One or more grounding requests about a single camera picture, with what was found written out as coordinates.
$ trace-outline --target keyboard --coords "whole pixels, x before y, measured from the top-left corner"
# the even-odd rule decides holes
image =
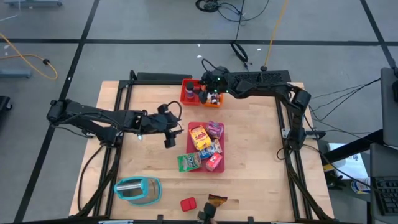
[[[398,215],[398,177],[375,177],[373,183],[383,193],[375,192],[381,214]]]

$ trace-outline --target yellow snack box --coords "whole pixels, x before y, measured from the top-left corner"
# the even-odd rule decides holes
[[[190,129],[189,133],[191,135],[193,145],[199,151],[211,146],[211,139],[202,125]]]

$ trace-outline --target yellow cable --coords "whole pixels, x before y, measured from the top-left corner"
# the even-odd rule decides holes
[[[285,10],[286,10],[286,7],[287,7],[287,3],[289,3],[289,0],[285,0],[284,5],[282,6],[282,10],[280,11],[280,14],[279,14],[278,21],[276,22],[276,25],[275,25],[275,27],[274,27],[274,30],[272,31],[271,41],[269,42],[269,47],[268,47],[266,62],[264,62],[264,66],[267,66],[268,58],[269,58],[269,56],[270,56],[270,54],[271,54],[272,42],[273,42],[274,39],[275,39],[276,30],[278,29],[279,24],[280,24],[280,22],[281,22],[281,20],[282,20],[282,17],[283,17],[284,14],[285,14]]]
[[[20,57],[20,58],[22,58],[25,62],[26,62],[26,64],[28,64],[30,67],[32,67],[34,70],[36,70],[36,72],[38,72],[39,74],[41,74],[42,76],[44,76],[45,78],[48,78],[48,79],[51,79],[51,80],[56,80],[57,78],[58,78],[58,72],[57,72],[57,70],[54,68],[54,66],[52,66],[50,63],[48,63],[47,65],[54,71],[54,73],[55,73],[55,77],[50,77],[50,76],[47,76],[46,74],[44,74],[44,73],[42,73],[39,69],[37,69],[34,65],[32,65],[28,60],[26,60],[26,58],[25,57],[35,57],[35,58],[38,58],[38,59],[40,59],[41,61],[43,61],[44,60],[44,58],[41,58],[41,57],[39,57],[39,56],[37,56],[37,55],[34,55],[34,54],[21,54],[20,52],[19,52],[19,50],[7,39],[7,37],[5,36],[5,35],[3,35],[2,33],[0,33],[0,37],[2,37],[16,52],[17,52],[17,54],[18,55],[13,55],[13,56],[7,56],[7,57],[1,57],[0,58],[0,60],[2,60],[2,59],[9,59],[9,58],[17,58],[17,57]]]

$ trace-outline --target red tray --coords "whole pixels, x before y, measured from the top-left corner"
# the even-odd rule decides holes
[[[199,100],[198,95],[195,94],[195,96],[191,99],[189,99],[185,96],[185,92],[186,92],[185,87],[188,82],[192,82],[194,88],[200,88],[199,80],[194,80],[191,78],[184,78],[182,80],[180,102],[184,105],[199,105],[200,100]]]
[[[189,122],[188,129],[192,129],[192,128],[197,127],[199,125],[202,125],[204,128],[206,128],[207,122]],[[193,145],[192,138],[191,138],[191,135],[189,134],[189,131],[187,131],[187,133],[188,133],[187,134],[187,153],[197,152],[197,149]],[[220,161],[220,163],[218,164],[218,166],[212,171],[213,173],[222,173],[222,172],[224,172],[224,168],[225,168],[224,133],[225,133],[225,126],[224,126],[224,131],[221,134],[221,137],[219,139],[220,144],[221,144],[221,148],[223,149],[223,152],[221,153],[223,158]],[[206,169],[207,160],[209,160],[209,159],[203,159],[201,161],[202,167],[198,168],[198,169],[191,170],[190,172],[209,172],[209,173],[212,173],[212,172],[210,172],[210,171],[208,171]]]

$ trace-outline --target concrete floor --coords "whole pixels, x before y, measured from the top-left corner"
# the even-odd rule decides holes
[[[0,32],[14,39],[80,39],[94,0],[64,1],[62,7],[23,9],[17,18],[0,22]],[[219,14],[198,11],[194,0],[101,0],[89,39],[233,39],[237,23]],[[241,1],[228,1],[239,6]],[[394,0],[367,0],[386,41],[398,41]],[[246,17],[256,15],[265,1],[245,3]],[[270,0],[265,13],[242,26],[239,39],[269,40],[283,1]],[[0,19],[17,9],[0,4]],[[377,41],[359,0],[290,1],[277,33],[277,40]],[[12,98],[13,110],[2,119],[0,130],[0,223],[12,222],[40,151],[48,122],[50,100],[57,99],[78,46],[75,44],[15,44],[23,53],[48,58],[60,78],[0,79],[0,95]],[[14,55],[0,44],[0,55]],[[267,45],[244,45],[252,65],[259,70]],[[398,58],[398,47],[389,47]],[[136,72],[186,73],[199,78],[201,55],[231,71],[244,71],[228,44],[85,44],[68,92],[68,98],[95,105],[103,80],[127,79]],[[42,62],[31,60],[48,75]],[[0,67],[27,68],[19,60],[0,60]],[[321,95],[379,78],[388,63],[380,46],[275,45],[269,70],[289,70],[294,82],[304,82],[313,95]],[[381,128],[380,84],[375,83],[341,105],[325,122],[346,131]],[[336,96],[313,100],[316,107]],[[317,114],[323,116],[336,104]],[[329,127],[317,124],[318,129]],[[330,132],[325,139],[350,142],[354,136]],[[56,130],[24,221],[63,218],[68,215],[80,170],[85,140]],[[364,223],[366,204],[341,192],[330,192],[335,217]]]

